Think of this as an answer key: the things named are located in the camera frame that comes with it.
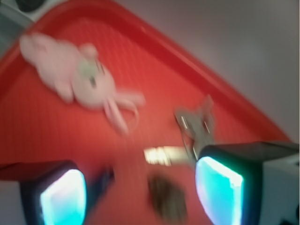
plush toy eye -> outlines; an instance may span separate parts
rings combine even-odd
[[[95,78],[94,78],[94,77],[91,77],[91,78],[90,78],[90,83],[91,83],[91,85],[92,85],[93,88],[96,88],[96,87],[97,87],[96,81],[95,81]]]
[[[105,75],[105,71],[104,71],[103,66],[102,66],[101,63],[97,63],[97,68],[98,68],[99,72],[102,71],[103,75]]]

tray rim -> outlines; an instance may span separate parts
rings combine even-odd
[[[87,13],[84,9],[89,9],[93,13]],[[274,122],[210,68],[116,2],[111,0],[69,0],[63,2],[48,11],[24,33],[44,32],[50,34],[56,28],[55,21],[62,18],[71,20],[78,15],[106,19],[106,23],[172,67],[185,79],[201,89],[204,94],[210,94],[215,101],[248,129],[258,134],[262,140],[290,141],[288,136]],[[25,67],[26,62],[21,56],[17,39],[0,60],[0,84],[2,86],[0,88],[0,101]]]

pink plush toy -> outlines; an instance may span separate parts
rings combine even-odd
[[[98,61],[94,45],[78,48],[68,41],[36,33],[21,36],[20,49],[45,85],[65,102],[75,98],[84,107],[104,109],[111,123],[125,134],[129,129],[118,106],[132,111],[138,120],[136,106],[145,104],[143,94],[117,91],[111,73]]]

glowing cyan light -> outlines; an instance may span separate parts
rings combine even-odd
[[[240,225],[243,205],[243,177],[211,157],[196,165],[196,189],[213,224]]]
[[[79,170],[69,170],[40,196],[45,225],[81,225],[86,209],[86,185]]]

red tray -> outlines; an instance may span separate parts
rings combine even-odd
[[[266,116],[214,72],[168,38],[111,1],[73,0],[52,9],[26,33],[39,31],[75,44],[93,43],[117,86],[140,90],[147,105],[138,128],[121,136],[103,112],[67,105],[40,81],[18,43],[0,62],[0,163],[71,159],[87,181],[105,165],[116,181],[88,224],[161,224],[149,203],[147,176],[169,176],[186,191],[186,224],[209,224],[196,195],[194,171],[147,165],[143,149],[182,145],[173,111],[195,109],[210,94],[216,140],[288,140]]]

